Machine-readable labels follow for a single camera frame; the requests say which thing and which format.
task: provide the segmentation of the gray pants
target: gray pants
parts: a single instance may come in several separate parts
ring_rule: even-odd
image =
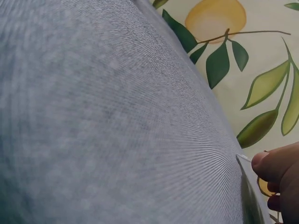
[[[146,0],[0,0],[1,224],[243,223],[242,153]]]

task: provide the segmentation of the patterned fabric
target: patterned fabric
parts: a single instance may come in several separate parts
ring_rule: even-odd
[[[0,2],[0,223],[247,222],[212,91],[134,3]]]
[[[298,2],[151,3],[213,90],[248,157],[298,141]],[[265,200],[274,194],[257,182]]]

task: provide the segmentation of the gray fabric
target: gray fabric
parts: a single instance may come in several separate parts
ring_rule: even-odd
[[[1,224],[243,222],[236,139],[140,9],[0,0]]]

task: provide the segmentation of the lemon print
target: lemon print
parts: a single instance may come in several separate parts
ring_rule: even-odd
[[[271,192],[268,190],[268,186],[267,186],[268,182],[264,181],[263,179],[258,177],[257,184],[258,184],[263,195],[270,197],[275,194],[274,192]]]
[[[202,0],[186,17],[187,29],[199,41],[239,32],[246,24],[246,12],[238,0]],[[223,38],[209,43],[222,42]]]

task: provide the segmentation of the leaf print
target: leaf print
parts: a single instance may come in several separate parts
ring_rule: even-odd
[[[153,7],[155,7],[155,9],[158,9],[162,5],[164,5],[166,2],[168,2],[168,0],[155,0],[153,3]]]
[[[285,7],[299,11],[299,3],[297,2],[286,4]]]
[[[290,63],[286,61],[276,68],[257,76],[251,84],[246,103],[241,110],[257,105],[268,98],[283,81],[288,66],[290,66]]]
[[[299,70],[294,67],[294,80],[290,101],[281,123],[281,133],[287,135],[296,125],[299,118]]]
[[[190,59],[193,62],[193,64],[196,64],[196,62],[198,61],[198,59],[200,58],[200,56],[202,55],[202,53],[204,53],[207,45],[209,42],[205,43],[204,46],[202,46],[201,48],[199,48],[198,50],[194,51],[191,55],[190,55]]]
[[[184,50],[187,53],[193,48],[195,48],[195,46],[197,45],[197,41],[194,38],[194,36],[187,30],[186,27],[184,27],[179,22],[175,21],[164,9],[162,12],[162,17],[173,30],[173,32],[176,34]]]
[[[248,58],[249,58],[248,53],[244,49],[244,47],[242,47],[242,45],[239,44],[238,42],[236,41],[231,41],[231,42],[232,42],[235,61],[237,62],[240,71],[243,71],[248,62]]]
[[[247,148],[262,139],[273,127],[278,110],[267,111],[255,117],[238,134],[237,139],[242,148]]]
[[[226,41],[206,60],[206,75],[209,86],[213,89],[228,73],[229,58]]]

